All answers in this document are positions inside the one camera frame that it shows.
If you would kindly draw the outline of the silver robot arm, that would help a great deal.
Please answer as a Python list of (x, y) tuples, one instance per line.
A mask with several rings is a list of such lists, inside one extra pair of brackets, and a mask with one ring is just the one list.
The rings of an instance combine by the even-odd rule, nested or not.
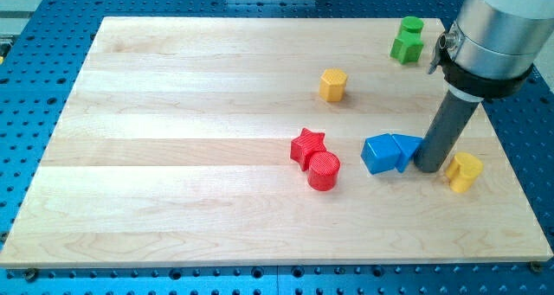
[(435, 44), (448, 92), (466, 102), (516, 93), (553, 33), (553, 0), (465, 0)]

